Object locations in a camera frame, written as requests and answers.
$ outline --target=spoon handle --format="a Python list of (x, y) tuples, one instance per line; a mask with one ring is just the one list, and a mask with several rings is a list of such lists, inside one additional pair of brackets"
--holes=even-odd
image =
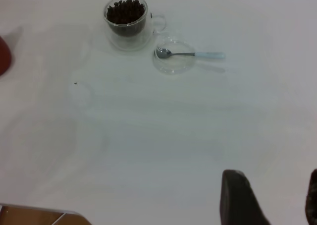
[(196, 53), (172, 53), (172, 56), (195, 56)]
[(197, 52), (195, 53), (196, 57), (203, 57), (203, 58), (209, 58), (209, 59), (225, 59), (226, 54), (225, 53), (202, 53)]

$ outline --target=coffee bean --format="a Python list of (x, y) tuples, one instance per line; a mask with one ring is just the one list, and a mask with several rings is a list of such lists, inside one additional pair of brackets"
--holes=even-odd
[(120, 0), (113, 5), (114, 7), (109, 6), (105, 15), (110, 22), (116, 24), (134, 22), (141, 18), (145, 12), (144, 4), (141, 4), (139, 0)]

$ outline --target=light blue handle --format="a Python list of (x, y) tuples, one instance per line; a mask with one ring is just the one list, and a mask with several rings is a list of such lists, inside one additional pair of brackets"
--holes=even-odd
[(225, 59), (226, 54), (225, 53), (202, 53), (197, 52), (195, 53), (196, 57), (203, 57), (203, 58), (209, 58), (209, 59)]

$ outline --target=dark object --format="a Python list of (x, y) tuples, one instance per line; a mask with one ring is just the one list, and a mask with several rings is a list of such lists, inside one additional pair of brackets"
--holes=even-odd
[(10, 67), (12, 55), (8, 45), (0, 37), (0, 75), (4, 74)]
[(115, 26), (109, 23), (110, 28), (116, 34), (123, 37), (132, 37), (144, 28), (146, 18), (140, 20), (144, 13), (145, 6), (140, 4), (139, 0), (126, 0), (126, 2), (120, 0), (114, 3), (114, 7), (109, 6), (107, 13), (105, 12), (105, 17), (108, 21), (118, 25)]
[(248, 179), (238, 170), (225, 170), (222, 173), (220, 219), (222, 225), (270, 224), (261, 211)]
[(317, 225), (317, 169), (311, 175), (306, 197), (305, 213), (308, 224)]

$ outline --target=wooden floor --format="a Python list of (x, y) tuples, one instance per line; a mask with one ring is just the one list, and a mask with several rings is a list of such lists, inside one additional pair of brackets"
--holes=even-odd
[(2, 207), (0, 225), (91, 225), (84, 217), (42, 210)]

